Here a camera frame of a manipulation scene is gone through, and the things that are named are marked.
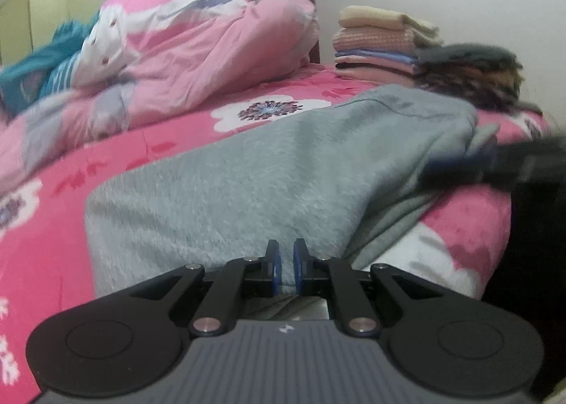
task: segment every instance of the pink comforter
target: pink comforter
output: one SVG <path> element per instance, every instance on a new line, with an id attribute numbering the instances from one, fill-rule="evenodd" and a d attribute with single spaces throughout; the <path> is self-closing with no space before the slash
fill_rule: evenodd
<path id="1" fill-rule="evenodd" d="M 210 99 L 190 114 L 72 151 L 5 196 L 0 201 L 0 402 L 24 404 L 38 393 L 25 360 L 32 329 L 94 297 L 83 220 L 92 190 L 129 169 L 296 112 L 344 102 L 371 87 L 312 66 L 287 80 Z M 260 112 L 264 106 L 281 112 L 266 116 Z M 529 128 L 544 126 L 525 113 L 480 112 L 479 119 L 501 125 L 500 141 L 527 138 Z M 486 186 L 459 188 L 384 256 L 446 287 L 480 296 L 506 247 L 509 227 L 507 194 Z"/>
<path id="2" fill-rule="evenodd" d="M 0 134 L 0 196 L 85 143 L 290 75 L 317 40 L 309 0 L 109 0 L 75 64 L 81 88 Z"/>

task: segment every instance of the folded towel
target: folded towel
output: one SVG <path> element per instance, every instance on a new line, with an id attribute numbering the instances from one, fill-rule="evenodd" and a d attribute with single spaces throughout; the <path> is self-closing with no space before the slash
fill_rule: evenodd
<path id="1" fill-rule="evenodd" d="M 410 56 L 408 54 L 387 53 L 384 51 L 374 51 L 374 50 L 345 50 L 345 51 L 338 51 L 336 53 L 336 57 L 342 57 L 342 56 L 378 57 L 383 59 L 390 59 L 392 61 L 396 61 L 398 63 L 403 63 L 403 64 L 416 64 L 418 62 L 416 57 Z"/>
<path id="2" fill-rule="evenodd" d="M 365 80 L 379 85 L 401 85 L 407 88 L 415 86 L 412 78 L 379 67 L 355 67 L 351 69 L 335 69 L 334 73 L 349 80 Z"/>
<path id="3" fill-rule="evenodd" d="M 4 104 L 0 100 L 0 134 L 2 134 L 6 130 L 9 123 L 10 123 L 10 117 L 4 110 Z"/>
<path id="4" fill-rule="evenodd" d="M 481 71 L 522 69 L 516 54 L 505 48 L 479 43 L 456 43 L 415 51 L 421 64 L 470 65 Z"/>
<path id="5" fill-rule="evenodd" d="M 439 36 L 426 36 L 412 27 L 404 30 L 351 27 L 340 29 L 332 39 L 336 51 L 361 48 L 406 54 L 413 54 L 417 47 L 438 46 L 442 42 Z"/>
<path id="6" fill-rule="evenodd" d="M 417 75 L 421 72 L 421 68 L 414 64 L 405 64 L 400 61 L 393 61 L 392 59 L 385 59 L 383 57 L 372 56 L 340 56 L 335 60 L 336 67 L 339 65 L 359 65 L 365 64 L 368 66 L 378 66 L 385 69 L 397 70 L 410 75 Z"/>
<path id="7" fill-rule="evenodd" d="M 371 6 L 347 6 L 340 10 L 339 24 L 341 27 L 373 26 L 393 30 L 404 30 L 409 26 L 429 36 L 438 33 L 438 27 L 428 21 Z"/>

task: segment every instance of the stack of folded towels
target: stack of folded towels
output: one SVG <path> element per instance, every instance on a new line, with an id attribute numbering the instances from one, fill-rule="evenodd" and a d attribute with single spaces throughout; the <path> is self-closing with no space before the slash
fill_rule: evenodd
<path id="1" fill-rule="evenodd" d="M 342 78 L 412 87 L 422 72 L 417 49 L 443 43 L 428 21 L 370 6 L 344 8 L 339 24 L 332 43 L 335 72 Z"/>

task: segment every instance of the folded clothes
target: folded clothes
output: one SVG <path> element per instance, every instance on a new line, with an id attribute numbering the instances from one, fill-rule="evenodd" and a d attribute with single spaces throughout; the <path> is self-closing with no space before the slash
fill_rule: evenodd
<path id="1" fill-rule="evenodd" d="M 429 67 L 429 71 L 439 74 L 453 73 L 456 75 L 475 78 L 494 85 L 505 86 L 512 89 L 517 97 L 519 97 L 519 89 L 524 80 L 517 69 L 481 71 L 477 67 L 470 65 L 442 64 L 439 66 Z"/>
<path id="2" fill-rule="evenodd" d="M 415 85 L 422 90 L 465 99 L 483 110 L 509 111 L 518 101 L 510 88 L 454 73 L 427 73 L 417 78 Z"/>
<path id="3" fill-rule="evenodd" d="M 522 69 L 517 56 L 505 48 L 479 43 L 456 43 L 415 51 L 424 66 L 439 64 L 470 65 L 481 71 Z"/>
<path id="4" fill-rule="evenodd" d="M 438 33 L 438 27 L 428 21 L 371 6 L 347 6 L 340 10 L 339 24 L 340 27 L 372 26 L 393 30 L 404 30 L 409 26 L 428 36 Z"/>
<path id="5" fill-rule="evenodd" d="M 416 75 L 421 72 L 421 68 L 413 64 L 404 64 L 399 61 L 393 61 L 391 59 L 385 59 L 382 57 L 372 57 L 372 56 L 340 56 L 335 60 L 336 68 L 348 68 L 348 67 L 381 67 L 383 69 L 389 69 L 391 71 L 396 71 L 399 73 Z"/>
<path id="6" fill-rule="evenodd" d="M 388 53 L 384 51 L 375 51 L 375 50 L 345 50 L 345 51 L 338 51 L 336 53 L 336 57 L 342 56 L 370 56 L 370 57 L 377 57 L 383 59 L 390 59 L 392 61 L 403 63 L 403 64 L 415 64 L 417 62 L 417 58 L 414 56 L 410 56 L 408 54 L 402 53 Z"/>
<path id="7" fill-rule="evenodd" d="M 413 88 L 415 82 L 411 77 L 379 67 L 355 67 L 350 69 L 335 69 L 334 73 L 349 80 L 365 80 L 379 85 L 401 85 Z"/>
<path id="8" fill-rule="evenodd" d="M 404 30 L 383 27 L 349 27 L 340 29 L 332 39 L 336 51 L 369 49 L 413 54 L 417 47 L 432 47 L 443 42 L 439 36 L 427 36 L 412 27 Z"/>

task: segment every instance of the ridged gray surface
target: ridged gray surface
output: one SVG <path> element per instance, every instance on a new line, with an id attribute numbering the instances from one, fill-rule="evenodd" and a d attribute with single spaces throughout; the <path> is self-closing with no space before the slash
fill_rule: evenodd
<path id="1" fill-rule="evenodd" d="M 34 404 L 448 404 L 527 403 L 518 395 L 463 400 L 401 375 L 379 345 L 333 321 L 238 321 L 227 335 L 194 341 L 179 366 L 143 391 L 113 399 L 47 393 Z"/>

